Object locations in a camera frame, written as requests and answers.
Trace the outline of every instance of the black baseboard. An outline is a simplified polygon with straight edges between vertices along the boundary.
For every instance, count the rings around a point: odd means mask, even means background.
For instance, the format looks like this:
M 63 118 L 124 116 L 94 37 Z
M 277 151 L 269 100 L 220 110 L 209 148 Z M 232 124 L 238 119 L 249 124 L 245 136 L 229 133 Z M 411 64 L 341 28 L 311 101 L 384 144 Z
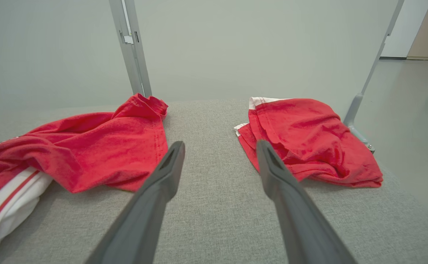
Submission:
M 402 58 L 402 57 L 380 57 L 379 59 L 380 60 L 406 60 L 406 57 L 405 58 Z

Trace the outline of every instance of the white wall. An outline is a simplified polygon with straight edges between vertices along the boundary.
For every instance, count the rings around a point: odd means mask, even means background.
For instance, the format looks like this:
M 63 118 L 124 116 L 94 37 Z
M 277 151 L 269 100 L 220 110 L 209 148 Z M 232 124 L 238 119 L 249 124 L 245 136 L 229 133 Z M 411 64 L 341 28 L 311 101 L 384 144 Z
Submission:
M 397 0 L 136 0 L 162 99 L 309 97 L 342 117 Z
M 108 0 L 0 0 L 0 115 L 130 95 Z
M 390 36 L 385 40 L 382 57 L 405 58 L 428 9 L 428 0 L 405 0 Z

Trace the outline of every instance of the red garment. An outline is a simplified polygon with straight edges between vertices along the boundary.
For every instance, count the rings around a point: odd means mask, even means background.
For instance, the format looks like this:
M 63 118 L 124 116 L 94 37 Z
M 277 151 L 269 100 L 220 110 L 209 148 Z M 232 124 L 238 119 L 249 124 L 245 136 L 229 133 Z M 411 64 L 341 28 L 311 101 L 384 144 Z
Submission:
M 0 189 L 27 167 L 72 193 L 106 184 L 136 191 L 167 152 L 167 104 L 140 94 L 116 112 L 76 115 L 0 143 Z
M 331 107 L 312 99 L 256 101 L 251 101 L 250 123 L 239 129 L 239 141 L 258 171 L 256 141 L 267 140 L 299 181 L 309 177 L 348 187 L 381 186 L 382 172 L 372 153 Z

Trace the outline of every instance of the white fabric with red stripe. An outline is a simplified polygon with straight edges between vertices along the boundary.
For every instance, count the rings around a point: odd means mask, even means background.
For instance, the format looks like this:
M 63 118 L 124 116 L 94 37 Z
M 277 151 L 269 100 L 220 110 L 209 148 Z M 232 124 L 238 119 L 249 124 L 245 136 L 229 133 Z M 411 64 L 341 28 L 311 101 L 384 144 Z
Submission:
M 0 243 L 32 213 L 52 180 L 48 174 L 28 167 L 0 190 Z

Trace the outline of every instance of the metal frame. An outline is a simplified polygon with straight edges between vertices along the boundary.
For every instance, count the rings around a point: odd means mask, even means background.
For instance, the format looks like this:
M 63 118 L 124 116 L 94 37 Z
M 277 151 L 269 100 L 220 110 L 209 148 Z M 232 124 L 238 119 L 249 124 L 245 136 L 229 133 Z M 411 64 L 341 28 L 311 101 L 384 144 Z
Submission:
M 359 106 L 362 102 L 362 99 L 364 98 L 365 90 L 367 89 L 367 86 L 369 85 L 370 79 L 373 75 L 373 72 L 375 71 L 375 67 L 377 65 L 377 62 L 380 59 L 380 55 L 382 54 L 383 47 L 385 47 L 385 40 L 387 39 L 387 36 L 390 36 L 393 27 L 395 27 L 396 19 L 398 18 L 398 15 L 400 14 L 401 7 L 403 5 L 403 2 L 405 0 L 398 0 L 398 3 L 396 4 L 395 11 L 393 12 L 393 16 L 390 20 L 390 25 L 388 25 L 388 29 L 385 32 L 385 35 L 383 36 L 382 44 L 380 44 L 379 52 L 377 53 L 377 56 L 375 57 L 375 60 L 373 62 L 372 68 L 370 69 L 370 73 L 367 77 L 367 80 L 365 81 L 365 84 L 362 88 L 362 91 L 358 93 L 351 103 L 351 106 L 349 107 L 348 112 L 346 113 L 346 117 L 344 118 L 343 123 L 349 127 L 351 133 L 353 133 L 362 143 L 364 143 L 372 153 L 375 152 L 375 148 L 370 144 L 370 142 L 356 129 L 354 126 L 354 119 L 356 118 L 356 114 L 358 113 Z
M 137 23 L 134 0 L 125 1 L 125 5 L 132 34 L 128 31 L 122 0 L 110 0 L 110 8 L 117 29 L 118 41 L 120 42 L 121 52 L 125 60 L 133 93 L 140 93 L 144 97 L 149 97 L 152 95 L 152 90 L 145 65 L 141 32 Z

